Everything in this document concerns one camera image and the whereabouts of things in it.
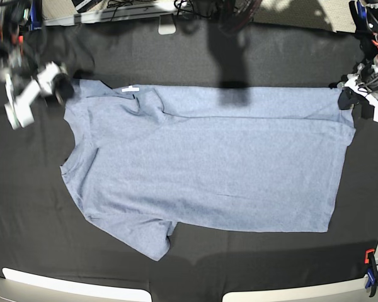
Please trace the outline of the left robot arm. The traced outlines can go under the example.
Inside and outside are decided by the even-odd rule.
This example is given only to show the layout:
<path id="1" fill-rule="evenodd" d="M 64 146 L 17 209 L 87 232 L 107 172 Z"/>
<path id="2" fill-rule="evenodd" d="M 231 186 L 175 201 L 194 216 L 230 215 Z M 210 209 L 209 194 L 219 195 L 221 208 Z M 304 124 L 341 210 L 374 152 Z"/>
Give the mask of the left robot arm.
<path id="1" fill-rule="evenodd" d="M 365 58 L 336 83 L 343 90 L 338 106 L 347 110 L 360 105 L 362 118 L 378 123 L 378 1 L 350 1 L 349 8 Z"/>

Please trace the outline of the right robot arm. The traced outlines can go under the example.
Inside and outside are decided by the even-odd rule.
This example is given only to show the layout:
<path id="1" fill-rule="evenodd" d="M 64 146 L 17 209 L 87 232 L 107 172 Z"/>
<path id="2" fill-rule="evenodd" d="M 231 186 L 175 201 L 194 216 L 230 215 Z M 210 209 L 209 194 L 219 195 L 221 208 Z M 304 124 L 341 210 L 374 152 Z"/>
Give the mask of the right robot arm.
<path id="1" fill-rule="evenodd" d="M 62 106 L 74 92 L 65 64 L 54 62 L 55 75 L 43 79 L 40 74 L 49 67 L 42 63 L 43 50 L 33 50 L 24 41 L 25 33 L 42 27 L 37 8 L 41 5 L 41 1 L 0 1 L 0 81 L 9 87 L 8 99 L 36 82 L 37 98 Z"/>

